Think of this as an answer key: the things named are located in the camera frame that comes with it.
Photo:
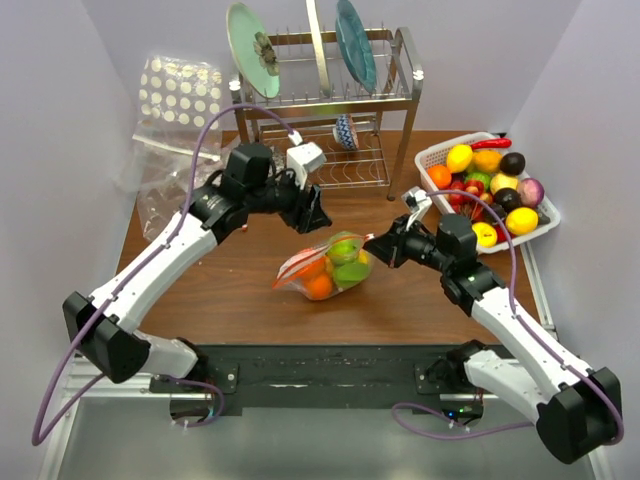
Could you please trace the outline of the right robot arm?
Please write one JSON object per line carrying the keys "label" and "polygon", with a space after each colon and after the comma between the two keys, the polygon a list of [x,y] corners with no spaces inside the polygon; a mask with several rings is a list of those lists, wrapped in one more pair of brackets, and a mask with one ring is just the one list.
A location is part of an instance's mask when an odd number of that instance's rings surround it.
{"label": "right robot arm", "polygon": [[413,261],[439,272],[445,296],[513,355],[509,362],[478,341],[452,351],[445,369],[452,390],[478,387],[496,395],[565,464],[620,443],[624,422],[617,376],[608,368],[593,369],[535,321],[512,289],[479,260],[476,245],[463,216],[443,216],[431,233],[405,214],[385,234],[369,238],[364,249],[391,268]]}

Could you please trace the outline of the green apple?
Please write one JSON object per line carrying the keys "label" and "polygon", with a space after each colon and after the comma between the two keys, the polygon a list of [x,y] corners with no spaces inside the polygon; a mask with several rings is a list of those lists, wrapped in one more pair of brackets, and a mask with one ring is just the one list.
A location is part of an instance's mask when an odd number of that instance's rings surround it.
{"label": "green apple", "polygon": [[361,235],[343,231],[330,238],[326,255],[334,265],[348,264],[358,258],[363,243]]}

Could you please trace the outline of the light green pepper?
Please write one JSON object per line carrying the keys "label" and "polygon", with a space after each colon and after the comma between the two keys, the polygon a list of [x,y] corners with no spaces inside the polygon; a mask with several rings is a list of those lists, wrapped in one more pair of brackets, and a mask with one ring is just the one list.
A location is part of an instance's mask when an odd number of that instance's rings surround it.
{"label": "light green pepper", "polygon": [[371,266],[361,262],[352,262],[338,266],[333,271],[333,281],[340,289],[349,289],[368,278]]}

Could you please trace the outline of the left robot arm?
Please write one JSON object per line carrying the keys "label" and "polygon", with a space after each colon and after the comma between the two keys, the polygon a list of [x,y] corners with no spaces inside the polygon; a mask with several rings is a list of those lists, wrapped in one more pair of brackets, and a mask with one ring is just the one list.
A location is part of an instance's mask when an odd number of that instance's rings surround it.
{"label": "left robot arm", "polygon": [[140,331],[142,320],[166,290],[194,263],[219,246],[252,214],[277,214],[300,234],[328,227],[321,189],[307,178],[326,161],[313,143],[291,147],[283,170],[273,173],[272,152],[243,144],[224,170],[195,189],[186,211],[124,270],[89,296],[74,292],[62,310],[72,347],[114,383],[138,373],[171,376],[185,392],[207,380],[202,354],[184,339]]}

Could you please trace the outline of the orange zip top bag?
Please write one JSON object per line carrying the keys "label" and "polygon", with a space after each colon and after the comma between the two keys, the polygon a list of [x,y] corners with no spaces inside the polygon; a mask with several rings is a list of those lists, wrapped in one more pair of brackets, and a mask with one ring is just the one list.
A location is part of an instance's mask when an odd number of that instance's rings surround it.
{"label": "orange zip top bag", "polygon": [[373,237],[372,233],[343,231],[297,252],[280,266],[272,289],[296,291],[310,301],[323,301],[356,287],[372,273],[372,255],[364,245]]}

